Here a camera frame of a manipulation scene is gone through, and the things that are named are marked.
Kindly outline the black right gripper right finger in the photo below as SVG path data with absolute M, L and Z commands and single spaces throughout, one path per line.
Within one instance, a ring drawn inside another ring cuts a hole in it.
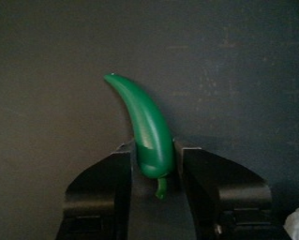
M 198 240 L 291 240 L 266 180 L 198 146 L 176 141 L 173 150 Z

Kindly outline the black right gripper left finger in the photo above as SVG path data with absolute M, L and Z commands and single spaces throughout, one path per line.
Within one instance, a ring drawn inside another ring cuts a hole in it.
M 117 149 L 69 183 L 55 240 L 127 240 L 133 142 Z

